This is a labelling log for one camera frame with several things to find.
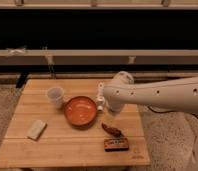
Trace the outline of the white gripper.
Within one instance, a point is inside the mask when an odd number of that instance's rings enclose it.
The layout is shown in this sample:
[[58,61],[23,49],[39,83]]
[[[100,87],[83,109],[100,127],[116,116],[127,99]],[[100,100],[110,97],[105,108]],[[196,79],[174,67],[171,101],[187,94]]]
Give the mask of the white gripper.
[[111,112],[104,116],[104,123],[113,126],[116,113],[121,112],[127,103],[129,94],[128,86],[134,83],[133,76],[126,71],[120,71],[107,83],[100,82],[97,88],[97,99],[100,104],[105,103]]

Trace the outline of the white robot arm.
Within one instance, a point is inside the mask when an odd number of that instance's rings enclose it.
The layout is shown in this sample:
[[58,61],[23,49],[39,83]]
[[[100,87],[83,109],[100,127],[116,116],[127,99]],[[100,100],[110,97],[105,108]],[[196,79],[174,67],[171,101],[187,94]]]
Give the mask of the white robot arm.
[[120,71],[100,92],[114,113],[137,104],[198,115],[198,77],[136,84],[130,73]]

